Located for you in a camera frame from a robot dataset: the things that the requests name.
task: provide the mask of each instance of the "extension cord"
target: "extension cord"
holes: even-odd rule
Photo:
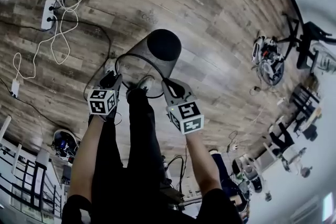
[[[56,0],[47,0],[46,4],[44,5],[43,16],[42,16],[42,23],[41,28],[48,30],[52,28],[53,21],[48,20],[48,18],[54,18],[54,6]]]
[[[19,87],[20,87],[20,83],[16,79],[13,79],[13,82],[12,82],[12,91],[11,91],[10,94],[14,98],[17,98],[18,95],[19,95]]]
[[[44,13],[43,13],[43,18],[42,18],[42,28],[43,29],[51,29],[52,28],[52,24],[53,22],[56,22],[56,30],[55,30],[55,34],[51,37],[51,38],[48,38],[46,40],[43,40],[41,41],[38,46],[37,46],[37,49],[36,49],[36,52],[35,52],[35,55],[34,55],[34,58],[33,58],[33,65],[34,65],[34,73],[32,76],[30,77],[24,77],[21,73],[20,73],[20,66],[21,66],[21,61],[22,61],[22,56],[21,56],[21,53],[20,52],[17,52],[14,57],[13,57],[13,66],[15,68],[15,70],[17,71],[17,74],[16,74],[16,77],[15,77],[15,80],[17,79],[17,77],[20,75],[23,79],[33,79],[36,77],[36,64],[35,64],[35,59],[36,59],[36,56],[38,54],[38,51],[39,51],[39,48],[40,48],[40,45],[44,42],[48,42],[48,41],[51,41],[51,44],[50,44],[50,49],[51,49],[51,53],[52,53],[52,56],[55,60],[55,62],[58,64],[58,65],[61,65],[63,64],[69,57],[70,55],[70,46],[68,44],[68,41],[67,39],[65,38],[65,35],[66,33],[74,30],[77,26],[78,26],[78,16],[77,16],[77,13],[76,13],[76,9],[78,8],[80,2],[82,0],[77,0],[77,2],[75,4],[73,4],[72,6],[65,6],[64,4],[64,1],[65,0],[47,0],[46,1],[46,4],[45,4],[45,8],[44,8]],[[63,32],[62,31],[62,23],[63,21],[61,21],[60,25],[59,25],[59,33],[57,33],[58,31],[58,22],[57,22],[57,17],[54,15],[54,9],[55,9],[55,5],[56,5],[56,2],[59,4],[59,8],[62,8],[64,9],[64,13],[62,15],[62,20],[64,19],[64,16],[66,13],[73,13],[76,17],[76,25],[75,27]],[[56,56],[55,56],[55,53],[54,53],[54,50],[52,48],[53,44],[54,44],[54,41],[56,39],[57,36],[59,35],[62,35],[65,43],[66,43],[66,46],[68,47],[68,53],[67,55],[64,57],[64,59],[62,61],[58,61],[56,59]],[[18,64],[18,67],[15,66],[15,58],[16,56],[19,55],[20,57],[20,60],[19,60],[19,64]]]

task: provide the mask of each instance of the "power adapter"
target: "power adapter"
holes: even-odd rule
[[[258,86],[254,86],[254,87],[253,87],[253,90],[256,91],[256,92],[260,92],[260,91],[261,91],[261,88],[258,87]]]

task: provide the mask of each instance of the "office chair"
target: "office chair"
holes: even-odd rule
[[[319,56],[319,52],[316,50],[314,54],[309,50],[310,44],[313,40],[316,41],[324,41],[330,45],[336,45],[336,39],[329,38],[328,36],[332,36],[324,32],[321,28],[319,28],[316,24],[312,22],[305,23],[302,27],[303,35],[300,36],[300,39],[297,38],[298,29],[299,29],[299,21],[296,19],[290,18],[287,14],[284,14],[287,19],[287,23],[289,26],[290,35],[289,37],[278,41],[277,43],[285,43],[289,42],[289,46],[284,57],[284,60],[287,59],[290,51],[293,47],[297,47],[297,51],[299,52],[299,58],[296,64],[298,69],[310,69],[310,73],[313,73],[313,70],[316,66],[317,59]],[[311,67],[307,65],[308,57],[313,61]]]

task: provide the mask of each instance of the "white cable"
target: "white cable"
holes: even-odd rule
[[[22,55],[21,55],[20,52],[18,52],[18,53],[16,53],[16,54],[14,55],[14,57],[13,57],[13,66],[14,66],[15,70],[17,71],[17,74],[16,74],[15,79],[17,79],[18,75],[20,75],[23,79],[33,79],[33,78],[36,77],[36,64],[35,64],[35,59],[36,59],[36,56],[37,56],[37,54],[38,54],[40,45],[41,45],[42,43],[44,43],[44,42],[48,42],[48,41],[52,40],[52,41],[51,41],[51,44],[50,44],[50,49],[51,49],[52,56],[53,56],[55,62],[56,62],[58,65],[63,64],[63,63],[68,59],[68,57],[69,57],[69,55],[70,55],[70,46],[69,46],[69,43],[68,43],[68,41],[67,41],[67,39],[66,39],[66,37],[65,37],[64,34],[66,34],[66,33],[70,32],[70,31],[74,30],[74,29],[78,26],[78,16],[77,16],[77,13],[76,13],[76,9],[78,8],[78,6],[79,6],[79,4],[80,4],[80,2],[81,2],[82,0],[77,0],[75,4],[73,4],[72,6],[69,6],[69,7],[65,6],[65,4],[64,4],[64,1],[65,1],[65,0],[55,0],[55,1],[59,4],[59,6],[60,6],[62,9],[64,9],[64,12],[63,12],[63,15],[62,15],[62,20],[64,19],[64,16],[65,16],[66,13],[73,13],[73,14],[75,15],[75,17],[76,17],[76,21],[77,21],[76,25],[75,25],[73,28],[71,28],[71,29],[69,29],[69,30],[63,32],[63,31],[62,31],[62,24],[63,24],[63,21],[61,21],[61,23],[60,23],[60,25],[59,25],[59,33],[57,33],[57,30],[58,30],[58,21],[57,21],[57,17],[54,15],[54,19],[56,20],[56,21],[55,21],[55,22],[56,22],[56,30],[55,30],[55,34],[54,34],[53,37],[48,38],[48,39],[46,39],[46,40],[43,40],[43,41],[41,41],[41,42],[38,44],[37,49],[36,49],[36,52],[35,52],[35,55],[34,55],[34,58],[33,58],[33,65],[34,65],[34,74],[33,74],[33,76],[31,76],[31,77],[24,77],[24,76],[22,76],[22,74],[20,73],[20,66],[21,66]],[[53,44],[54,44],[54,41],[55,41],[56,37],[59,36],[59,35],[62,35],[62,37],[63,37],[63,39],[64,39],[64,41],[65,41],[65,43],[66,43],[66,45],[67,45],[67,47],[68,47],[68,53],[67,53],[66,57],[63,59],[63,61],[61,61],[61,62],[59,62],[59,61],[56,59],[54,50],[53,50],[53,48],[52,48],[52,46],[53,46]],[[15,66],[15,63],[14,63],[15,58],[16,58],[17,55],[20,56],[20,60],[19,60],[18,68]]]

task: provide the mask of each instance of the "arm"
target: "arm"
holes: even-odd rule
[[[76,153],[71,169],[69,197],[80,195],[91,200],[92,179],[103,121],[94,116]]]
[[[199,132],[186,134],[186,140],[202,196],[212,189],[222,189],[217,165],[204,146],[201,134]]]

